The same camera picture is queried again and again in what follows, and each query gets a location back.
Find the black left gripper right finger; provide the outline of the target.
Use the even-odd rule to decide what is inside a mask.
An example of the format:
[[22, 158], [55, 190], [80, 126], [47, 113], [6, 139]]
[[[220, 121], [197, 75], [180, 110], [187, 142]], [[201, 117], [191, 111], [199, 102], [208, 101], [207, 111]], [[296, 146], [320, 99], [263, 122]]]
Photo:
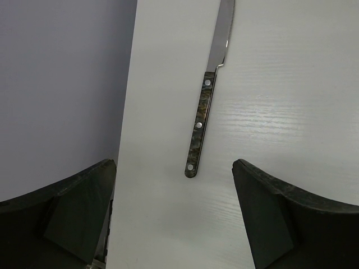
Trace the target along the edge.
[[308, 192], [244, 159], [232, 174], [255, 268], [358, 268], [358, 206]]

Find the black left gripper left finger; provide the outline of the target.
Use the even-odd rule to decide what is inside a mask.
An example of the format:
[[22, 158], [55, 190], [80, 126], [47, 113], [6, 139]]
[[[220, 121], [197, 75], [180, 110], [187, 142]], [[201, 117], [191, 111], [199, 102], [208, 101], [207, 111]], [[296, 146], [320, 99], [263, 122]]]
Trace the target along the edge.
[[116, 164], [105, 159], [1, 201], [1, 268], [89, 268], [115, 179]]

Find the steel knife dark marbled handle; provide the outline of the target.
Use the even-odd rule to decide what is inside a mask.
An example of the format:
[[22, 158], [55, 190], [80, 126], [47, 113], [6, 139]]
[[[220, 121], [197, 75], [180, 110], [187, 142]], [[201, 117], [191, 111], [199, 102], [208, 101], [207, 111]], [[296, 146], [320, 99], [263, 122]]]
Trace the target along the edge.
[[235, 6], [235, 0], [221, 0], [219, 5], [208, 64], [202, 79], [199, 102], [187, 154], [185, 167], [185, 176], [187, 178], [194, 178], [199, 168], [206, 125], [215, 89], [217, 70], [225, 64], [232, 33]]

